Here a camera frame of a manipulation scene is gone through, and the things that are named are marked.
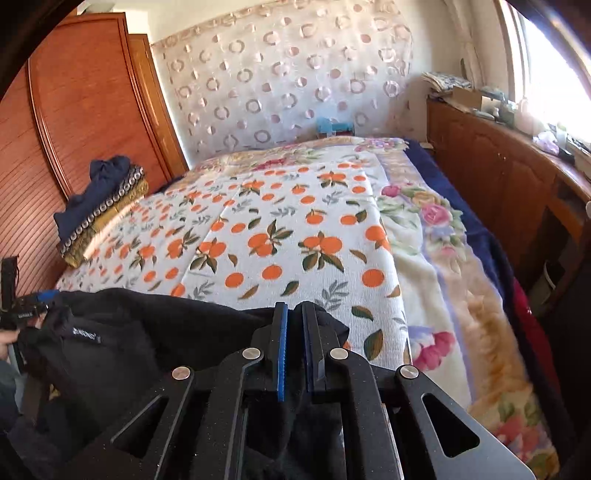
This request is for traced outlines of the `person's left hand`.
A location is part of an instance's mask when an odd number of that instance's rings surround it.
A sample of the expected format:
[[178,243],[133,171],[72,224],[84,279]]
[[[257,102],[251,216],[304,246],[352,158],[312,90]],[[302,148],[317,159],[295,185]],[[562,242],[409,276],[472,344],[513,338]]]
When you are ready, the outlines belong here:
[[18,340],[19,330],[0,330],[0,360],[7,361],[9,347]]

